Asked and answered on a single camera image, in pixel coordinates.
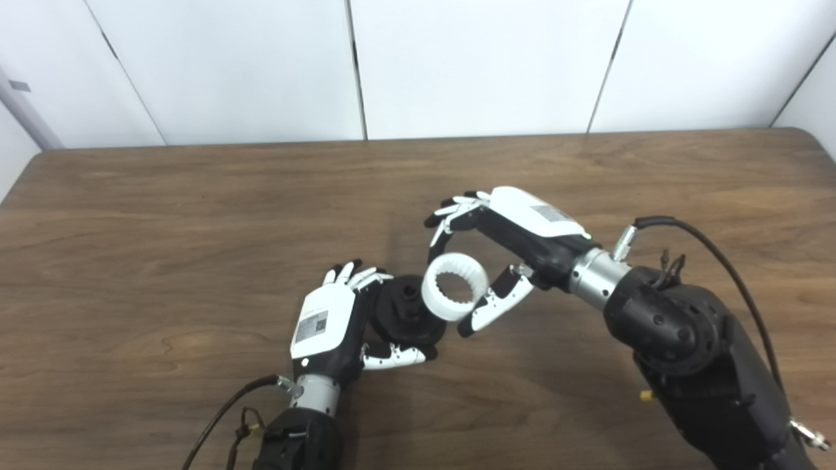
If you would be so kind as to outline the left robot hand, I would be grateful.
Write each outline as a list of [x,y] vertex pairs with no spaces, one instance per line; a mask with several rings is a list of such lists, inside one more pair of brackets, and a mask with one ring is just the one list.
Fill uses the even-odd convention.
[[302,302],[289,346],[293,378],[321,375],[342,388],[359,380],[365,369],[382,371],[436,360],[435,346],[400,340],[367,342],[368,322],[394,275],[384,268],[363,268],[361,259],[335,264],[322,284]]

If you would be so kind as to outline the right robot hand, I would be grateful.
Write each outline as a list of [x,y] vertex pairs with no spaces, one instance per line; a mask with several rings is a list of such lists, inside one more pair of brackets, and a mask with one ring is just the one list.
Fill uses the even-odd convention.
[[586,253],[600,249],[588,232],[545,200],[516,187],[466,191],[443,200],[424,222],[435,229],[428,261],[445,252],[456,232],[477,230],[519,257],[479,298],[473,311],[457,325],[463,338],[483,330],[512,310],[534,288],[568,291],[575,265]]

